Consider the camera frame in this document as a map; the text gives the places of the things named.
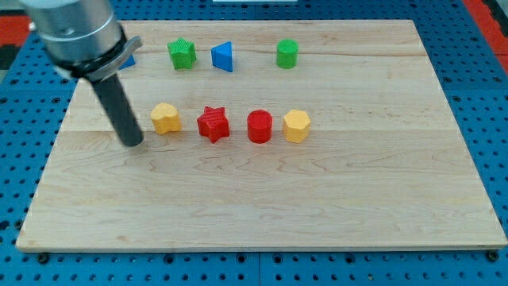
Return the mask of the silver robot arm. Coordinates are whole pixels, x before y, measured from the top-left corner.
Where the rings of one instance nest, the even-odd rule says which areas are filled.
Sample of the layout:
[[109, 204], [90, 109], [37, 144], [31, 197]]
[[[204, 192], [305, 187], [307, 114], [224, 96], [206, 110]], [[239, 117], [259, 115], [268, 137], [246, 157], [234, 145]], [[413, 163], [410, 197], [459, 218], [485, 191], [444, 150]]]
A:
[[21, 0], [46, 51], [65, 76], [100, 82], [142, 46], [127, 38], [108, 0]]

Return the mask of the blue block behind arm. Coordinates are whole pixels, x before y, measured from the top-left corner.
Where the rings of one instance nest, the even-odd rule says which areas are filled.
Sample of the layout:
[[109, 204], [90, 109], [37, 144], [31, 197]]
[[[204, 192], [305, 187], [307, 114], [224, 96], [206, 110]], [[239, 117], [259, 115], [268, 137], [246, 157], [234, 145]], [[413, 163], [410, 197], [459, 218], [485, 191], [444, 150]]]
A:
[[132, 67], [133, 65], [136, 64], [136, 61], [133, 57], [133, 55], [131, 55], [127, 61], [125, 61], [121, 66], [120, 66], [120, 70], [122, 69], [125, 69], [125, 68], [129, 68], [129, 67]]

